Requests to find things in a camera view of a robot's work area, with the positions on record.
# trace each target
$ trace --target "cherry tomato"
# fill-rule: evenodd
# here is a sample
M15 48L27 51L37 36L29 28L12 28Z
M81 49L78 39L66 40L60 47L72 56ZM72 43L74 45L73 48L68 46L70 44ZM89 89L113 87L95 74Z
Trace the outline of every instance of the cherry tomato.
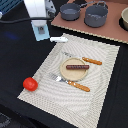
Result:
M31 77L28 77L23 82L23 87L29 91L35 91L38 87L38 83Z

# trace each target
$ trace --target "fork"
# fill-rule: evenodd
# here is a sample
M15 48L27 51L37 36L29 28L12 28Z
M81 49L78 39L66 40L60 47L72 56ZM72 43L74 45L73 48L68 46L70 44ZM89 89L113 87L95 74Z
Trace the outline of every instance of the fork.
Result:
M90 91L90 89L88 87L86 87L86 86L80 85L80 84L75 83L73 81L67 81L67 80L63 79L61 76L57 76L57 75L55 75L53 73L50 73L50 77L53 80L55 80L55 81L58 81L58 82L66 82L67 84L72 85L72 86L74 86L76 88L79 88L81 90L84 90L86 92L89 92Z

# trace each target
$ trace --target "wooden handle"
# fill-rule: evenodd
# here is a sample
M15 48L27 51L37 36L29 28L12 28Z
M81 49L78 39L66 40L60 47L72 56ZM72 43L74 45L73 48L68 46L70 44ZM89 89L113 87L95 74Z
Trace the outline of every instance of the wooden handle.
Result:
M67 69L89 69L89 65L67 65Z
M92 60L92 59L85 58L85 57L82 57L82 59L83 59L84 61L87 61L87 62L90 62L90 63L93 63L93 64L102 65L102 62L97 61L97 60Z
M72 86L74 86L74 87L76 87L76 88L79 88L79 89L81 89L81 90L84 90L84 91L86 91L86 92L89 92L89 91L90 91L90 89L89 89L88 87L83 86L83 85L80 85L80 84L75 83L75 82L73 82L73 81L68 81L68 84L69 84L69 85L72 85Z

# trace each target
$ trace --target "placemat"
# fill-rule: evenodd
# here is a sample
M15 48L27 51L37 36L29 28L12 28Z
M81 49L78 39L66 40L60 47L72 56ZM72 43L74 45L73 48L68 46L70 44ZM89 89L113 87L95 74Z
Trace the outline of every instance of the placemat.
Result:
M57 43L33 78L38 82L34 92L23 90L19 99L30 103L79 128L96 128L109 85L119 46L63 34L67 43ZM68 58L62 52L102 61L102 65L86 62L88 75L77 83L90 88L85 92L50 78L49 73L60 75L59 66Z

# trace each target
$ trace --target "black surface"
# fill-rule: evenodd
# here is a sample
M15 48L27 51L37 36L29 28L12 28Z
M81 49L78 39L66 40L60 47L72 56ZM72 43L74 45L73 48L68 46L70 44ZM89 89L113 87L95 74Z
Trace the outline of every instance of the black surface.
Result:
M122 18L122 17L119 19L119 25L120 25L120 27L121 27L122 29L124 29L125 31L128 31L128 30L124 27L123 18Z
M60 6L66 2L53 0L57 13ZM22 2L3 19L15 20L24 17L28 17L28 13ZM51 37L67 33L120 46L97 128L128 128L128 45L54 27L50 21L48 28ZM39 128L75 128L68 122L17 98L23 90L23 80L34 75L54 46L55 42L51 43L49 39L36 41L30 21L0 24L0 104L5 106L0 107L0 112L13 118L18 115L29 117Z

